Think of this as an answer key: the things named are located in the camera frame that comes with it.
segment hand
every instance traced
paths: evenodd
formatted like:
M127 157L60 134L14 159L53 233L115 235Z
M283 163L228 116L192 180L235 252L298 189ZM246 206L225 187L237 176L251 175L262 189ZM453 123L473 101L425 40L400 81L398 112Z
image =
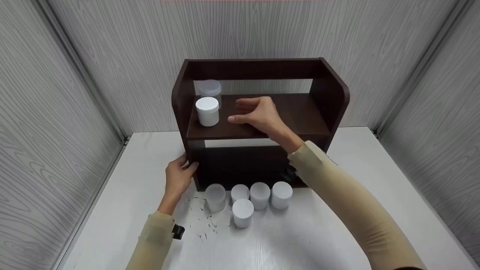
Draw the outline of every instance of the hand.
M193 174L198 168L198 162L194 162L190 166L185 166L187 158L185 154L171 161L165 169L167 183L165 184L165 194L162 202L158 207L158 211L171 215L175 209L182 194L187 190Z
M267 134L289 154L297 151L303 141L290 130L276 111L271 97L241 98L237 100L237 110L241 113L228 118L230 123L247 123Z

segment wood-grain panel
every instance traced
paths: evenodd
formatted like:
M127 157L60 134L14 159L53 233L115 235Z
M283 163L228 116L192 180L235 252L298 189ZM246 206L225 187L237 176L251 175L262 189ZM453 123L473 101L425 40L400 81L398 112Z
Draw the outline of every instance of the wood-grain panel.
M31 1L0 1L0 269L51 269L120 142Z
M382 142L480 264L480 1Z
M453 0L51 0L126 132L177 130L184 59L324 57L351 91L342 126L373 127ZM233 81L228 94L306 93L310 81Z

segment frosted plastic jar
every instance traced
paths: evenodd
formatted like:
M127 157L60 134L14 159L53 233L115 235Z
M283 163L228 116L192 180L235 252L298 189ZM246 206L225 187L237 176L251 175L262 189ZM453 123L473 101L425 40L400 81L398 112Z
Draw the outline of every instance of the frosted plastic jar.
M225 188L220 184L211 184L205 189L206 200L210 212L220 212L227 205Z
M239 199L247 199L250 198L250 190L244 184L236 184L232 191L230 192L230 196L232 197L232 203L235 203L236 200Z
M286 182L277 182L272 187L272 205L276 209L284 209L292 198L293 189Z
M201 98L195 103L198 120L202 126L213 126L218 123L218 100L211 97Z
M267 207L270 198L270 188L267 184L256 182L250 187L250 201L255 210L263 210Z
M247 199L238 199L232 206L233 221L240 228L247 228L253 221L253 204Z
M216 98L218 100L218 108L222 107L222 85L219 81L206 80L198 82L198 92L203 98Z

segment white tabletop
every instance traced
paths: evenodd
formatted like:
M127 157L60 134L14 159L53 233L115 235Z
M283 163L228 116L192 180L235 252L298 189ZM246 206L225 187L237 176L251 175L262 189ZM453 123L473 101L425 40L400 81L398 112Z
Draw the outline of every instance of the white tabletop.
M63 269L125 269L163 196L165 167L182 152L178 132L135 133ZM328 155L380 201L427 268L478 269L368 128L340 128ZM370 269L354 238L310 189L294 189L285 211L271 205L256 211L247 229L235 228L230 206L210 217L203 198L191 185L177 206L174 218L186 232L174 240L163 269Z

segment beige long sleeve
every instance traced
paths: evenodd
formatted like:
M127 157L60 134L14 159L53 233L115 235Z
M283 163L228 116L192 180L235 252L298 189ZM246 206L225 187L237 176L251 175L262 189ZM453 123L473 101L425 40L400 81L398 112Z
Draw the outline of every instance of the beige long sleeve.
M308 141L288 158L298 176L342 220L372 270L426 269L399 226L375 197Z
M160 270L173 239L173 217L155 212L148 216L126 270Z

